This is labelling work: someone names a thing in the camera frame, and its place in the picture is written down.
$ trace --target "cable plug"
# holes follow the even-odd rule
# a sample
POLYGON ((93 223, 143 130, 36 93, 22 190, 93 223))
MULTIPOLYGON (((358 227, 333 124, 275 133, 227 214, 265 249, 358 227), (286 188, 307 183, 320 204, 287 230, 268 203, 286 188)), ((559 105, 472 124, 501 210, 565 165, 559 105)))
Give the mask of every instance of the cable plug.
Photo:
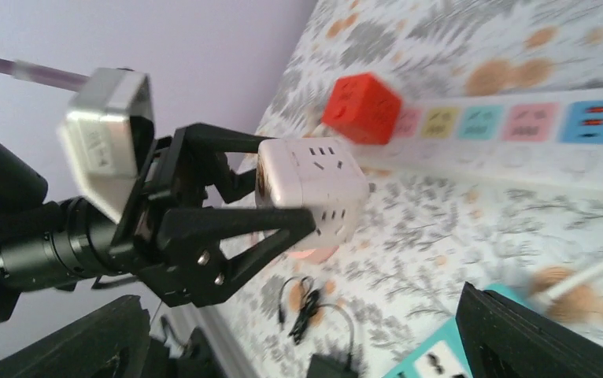
POLYGON ((279 326, 281 332, 283 331, 283 325, 285 324, 285 312, 283 312, 283 306, 279 303, 279 326))
POLYGON ((353 371, 353 351, 348 352, 348 358, 346 358, 346 368, 347 372, 353 371))

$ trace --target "white device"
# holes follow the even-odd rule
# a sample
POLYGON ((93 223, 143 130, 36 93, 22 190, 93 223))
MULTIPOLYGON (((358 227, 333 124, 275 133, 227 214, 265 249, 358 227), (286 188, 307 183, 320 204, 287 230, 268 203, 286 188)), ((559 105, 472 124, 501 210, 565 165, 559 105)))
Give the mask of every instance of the white device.
POLYGON ((603 198, 603 89, 421 100, 361 165, 560 188, 603 198))
POLYGON ((305 207, 317 229, 290 250, 350 241, 369 196, 359 165, 336 138, 270 139, 260 143, 255 202, 258 207, 305 207))
POLYGON ((138 176, 131 117, 153 121, 147 75, 98 69, 72 98, 57 131, 81 194, 115 223, 138 176))

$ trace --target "black cable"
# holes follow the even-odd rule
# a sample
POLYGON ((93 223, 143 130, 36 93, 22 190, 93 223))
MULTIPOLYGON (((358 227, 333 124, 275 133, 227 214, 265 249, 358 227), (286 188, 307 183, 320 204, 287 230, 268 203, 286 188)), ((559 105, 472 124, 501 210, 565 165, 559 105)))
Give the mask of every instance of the black cable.
POLYGON ((167 315, 160 317, 160 326, 162 327, 162 334, 165 336, 165 342, 171 340, 179 347, 182 347, 183 350, 188 350, 189 344, 181 341, 181 338, 176 334, 172 324, 169 322, 167 315))
POLYGON ((348 345, 348 358, 346 359, 346 370, 351 370, 353 368, 353 353, 355 352, 355 324, 353 323, 353 319, 350 318, 348 312, 345 311, 341 306, 336 305, 334 303, 323 303, 318 305, 318 307, 330 307, 339 311, 343 317, 348 322, 348 328, 350 328, 350 344, 348 345))
MULTIPOLYGON (((283 330, 283 325, 285 324, 285 310, 283 309, 283 292, 285 291, 285 286, 287 286, 291 281, 293 280, 300 280, 299 277, 291 277, 288 278, 287 281, 285 281, 285 283, 283 284, 283 286, 281 286, 280 292, 279 292, 279 326, 281 331, 283 330)), ((311 292, 311 290, 313 289, 313 277, 311 276, 303 276, 301 278, 300 281, 300 285, 301 285, 301 297, 300 297, 300 305, 304 302, 304 298, 305 296, 311 292), (304 282, 305 281, 310 281, 309 283, 309 288, 306 289, 304 287, 304 282)))
POLYGON ((320 290, 312 290, 303 295, 304 305, 299 309, 297 320, 290 330, 288 336, 292 336, 294 345, 299 345, 304 339, 306 330, 309 329, 311 318, 314 317, 320 309, 320 290))

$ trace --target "white power strip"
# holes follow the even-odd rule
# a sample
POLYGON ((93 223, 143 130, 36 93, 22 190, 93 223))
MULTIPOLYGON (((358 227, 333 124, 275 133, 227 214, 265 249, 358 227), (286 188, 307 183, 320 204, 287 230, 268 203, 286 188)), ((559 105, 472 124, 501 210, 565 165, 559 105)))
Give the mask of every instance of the white power strip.
POLYGON ((423 100, 386 146, 351 146, 361 165, 422 169, 603 198, 603 89, 423 100))

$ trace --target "power strip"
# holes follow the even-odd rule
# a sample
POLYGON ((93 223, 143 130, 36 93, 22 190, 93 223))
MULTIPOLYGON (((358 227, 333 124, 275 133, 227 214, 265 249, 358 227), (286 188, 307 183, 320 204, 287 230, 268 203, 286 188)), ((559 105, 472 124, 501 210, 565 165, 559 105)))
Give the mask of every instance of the power strip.
MULTIPOLYGON (((486 290, 496 291, 525 306, 510 288, 495 283, 486 290)), ((431 337, 390 370, 383 378, 472 378, 468 360, 454 318, 447 321, 431 337)))
POLYGON ((363 166, 556 187, 603 198, 603 89, 423 100, 363 166))

